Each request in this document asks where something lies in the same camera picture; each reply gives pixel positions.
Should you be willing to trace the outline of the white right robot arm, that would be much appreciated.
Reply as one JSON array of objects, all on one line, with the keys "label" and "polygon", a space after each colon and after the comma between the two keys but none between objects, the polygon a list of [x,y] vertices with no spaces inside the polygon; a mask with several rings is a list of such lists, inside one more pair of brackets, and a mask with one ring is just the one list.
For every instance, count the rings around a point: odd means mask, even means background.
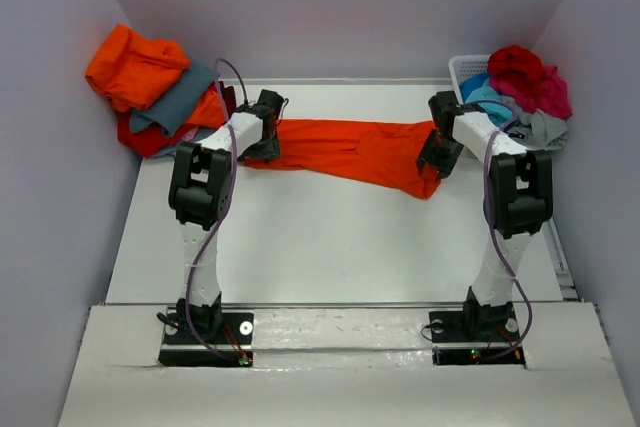
[{"label": "white right robot arm", "polygon": [[463,150],[482,163],[483,214],[489,240],[477,277],[458,311],[430,315],[435,343],[481,343],[517,323],[513,298],[524,289],[517,270],[532,238],[553,213],[551,156],[530,150],[507,133],[511,120],[495,125],[483,102],[463,104],[455,92],[440,91],[428,106],[434,128],[416,164],[447,178]]}]

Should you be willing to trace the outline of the orange t shirt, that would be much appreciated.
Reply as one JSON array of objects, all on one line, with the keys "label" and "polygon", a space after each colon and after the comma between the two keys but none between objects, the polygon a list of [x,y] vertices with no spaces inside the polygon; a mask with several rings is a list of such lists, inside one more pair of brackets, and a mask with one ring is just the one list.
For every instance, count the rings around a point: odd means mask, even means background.
[{"label": "orange t shirt", "polygon": [[431,167],[416,160],[434,128],[414,124],[347,120],[284,120],[278,128],[281,155],[271,161],[246,159],[267,170],[309,170],[430,198],[440,184]]}]

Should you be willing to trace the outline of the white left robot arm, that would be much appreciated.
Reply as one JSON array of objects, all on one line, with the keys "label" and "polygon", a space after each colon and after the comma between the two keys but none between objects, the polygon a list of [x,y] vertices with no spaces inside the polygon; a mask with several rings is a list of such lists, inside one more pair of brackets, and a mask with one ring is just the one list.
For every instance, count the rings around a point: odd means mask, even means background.
[{"label": "white left robot arm", "polygon": [[185,283],[175,324],[197,341],[212,342],[223,322],[217,237],[230,210],[237,164],[280,156],[277,124],[285,104],[280,94],[263,90],[213,133],[176,150],[168,202],[182,234]]}]

